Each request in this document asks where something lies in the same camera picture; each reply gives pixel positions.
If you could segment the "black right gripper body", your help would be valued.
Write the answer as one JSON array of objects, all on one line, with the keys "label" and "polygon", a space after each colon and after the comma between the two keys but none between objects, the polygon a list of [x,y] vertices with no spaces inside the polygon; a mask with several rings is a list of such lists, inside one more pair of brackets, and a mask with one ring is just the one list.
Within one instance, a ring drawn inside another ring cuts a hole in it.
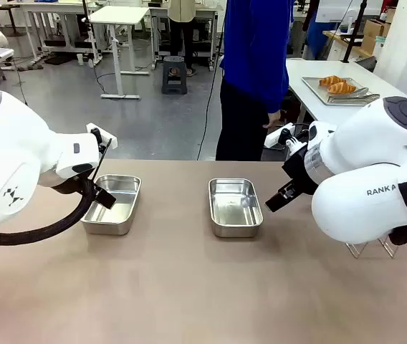
[{"label": "black right gripper body", "polygon": [[289,156],[283,164],[284,172],[295,181],[295,186],[300,194],[313,195],[318,184],[308,175],[305,168],[305,155],[307,153],[307,144],[300,141],[287,141]]}]

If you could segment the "person's left hand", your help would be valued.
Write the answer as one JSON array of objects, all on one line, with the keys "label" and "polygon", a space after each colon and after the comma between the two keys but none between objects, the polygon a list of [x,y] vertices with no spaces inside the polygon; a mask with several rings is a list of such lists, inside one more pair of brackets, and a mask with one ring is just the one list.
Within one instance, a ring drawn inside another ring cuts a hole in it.
[{"label": "person's left hand", "polygon": [[282,116],[282,111],[278,110],[275,113],[268,113],[267,115],[268,115],[268,122],[263,125],[263,128],[266,128],[266,129],[273,127],[280,121],[281,116]]}]

